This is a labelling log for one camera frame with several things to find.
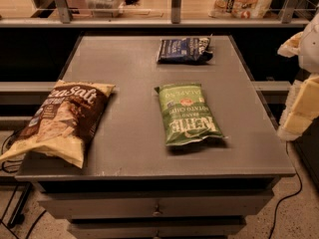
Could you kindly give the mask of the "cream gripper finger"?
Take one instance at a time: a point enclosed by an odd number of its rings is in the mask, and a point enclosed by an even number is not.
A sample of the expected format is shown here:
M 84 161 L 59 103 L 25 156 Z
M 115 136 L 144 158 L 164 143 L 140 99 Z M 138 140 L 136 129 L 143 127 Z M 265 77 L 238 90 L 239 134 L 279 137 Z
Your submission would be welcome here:
M 285 110 L 279 120 L 277 135 L 282 140 L 295 140 L 318 117 L 319 75 L 311 75 L 303 82 L 295 80 L 290 87 Z
M 299 44 L 302 32 L 299 32 L 285 41 L 278 49 L 277 54 L 286 58 L 291 58 L 299 54 Z

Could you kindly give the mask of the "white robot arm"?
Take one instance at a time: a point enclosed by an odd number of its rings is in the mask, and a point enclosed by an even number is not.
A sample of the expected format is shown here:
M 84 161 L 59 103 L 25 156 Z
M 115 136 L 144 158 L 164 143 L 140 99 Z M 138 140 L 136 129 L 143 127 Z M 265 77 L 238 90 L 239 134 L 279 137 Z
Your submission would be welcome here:
M 319 117 L 319 15 L 282 44 L 277 54 L 287 58 L 297 56 L 299 67 L 310 74 L 304 81 L 293 82 L 279 120 L 278 136 L 292 141 Z

